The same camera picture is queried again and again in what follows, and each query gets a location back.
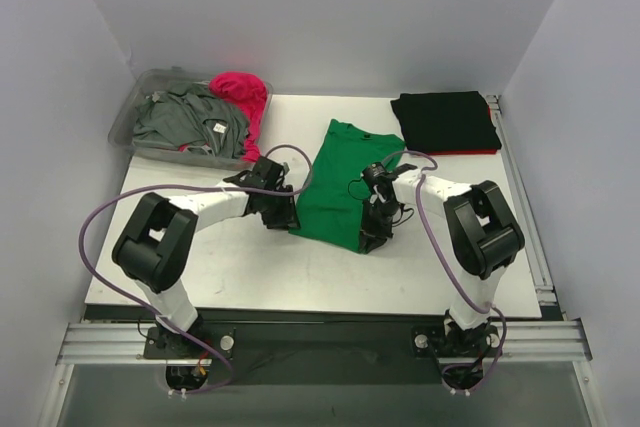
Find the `green t shirt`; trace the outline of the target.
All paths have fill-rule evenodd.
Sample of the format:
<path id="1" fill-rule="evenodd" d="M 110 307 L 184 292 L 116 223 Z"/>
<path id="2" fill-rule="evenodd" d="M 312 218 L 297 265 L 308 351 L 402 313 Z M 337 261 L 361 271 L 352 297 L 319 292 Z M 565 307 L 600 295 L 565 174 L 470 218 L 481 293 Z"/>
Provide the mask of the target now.
<path id="1" fill-rule="evenodd" d="M 404 148 L 394 134 L 372 134 L 333 119 L 313 162 L 311 184 L 296 202 L 300 227 L 289 233 L 359 252 L 363 201 L 370 195 L 361 172 Z"/>

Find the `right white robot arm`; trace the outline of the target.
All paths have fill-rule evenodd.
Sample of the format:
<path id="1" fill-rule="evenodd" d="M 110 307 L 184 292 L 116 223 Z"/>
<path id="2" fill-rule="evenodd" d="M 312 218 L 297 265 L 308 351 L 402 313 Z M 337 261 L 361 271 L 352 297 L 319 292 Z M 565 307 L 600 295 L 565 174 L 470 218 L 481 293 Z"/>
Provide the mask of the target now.
<path id="1" fill-rule="evenodd" d="M 495 310 L 499 282 L 525 247 L 525 237 L 499 186 L 453 182 L 411 164 L 389 171 L 380 162 L 367 166 L 361 179 L 369 190 L 362 201 L 359 250 L 369 253 L 393 237 L 394 217 L 412 209 L 425 228 L 456 296 L 447 315 L 454 322 L 443 330 L 448 351 L 465 355 L 479 342 L 477 327 Z M 461 272 L 446 261 L 427 213 L 447 224 L 453 254 Z"/>

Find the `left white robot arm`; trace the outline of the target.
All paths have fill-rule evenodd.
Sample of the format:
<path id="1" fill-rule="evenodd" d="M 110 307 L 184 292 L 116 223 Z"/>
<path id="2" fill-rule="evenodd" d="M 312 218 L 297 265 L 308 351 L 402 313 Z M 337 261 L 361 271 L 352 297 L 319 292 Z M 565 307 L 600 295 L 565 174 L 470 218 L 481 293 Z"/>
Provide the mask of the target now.
<path id="1" fill-rule="evenodd" d="M 195 356 L 202 334 L 199 314 L 181 281 L 195 235 L 225 220 L 261 217 L 268 229 L 299 225 L 288 167 L 261 157 L 251 170 L 227 177 L 214 192 L 141 197 L 112 251 L 112 261 L 141 288 L 156 321 L 168 330 L 166 345 L 182 359 Z"/>

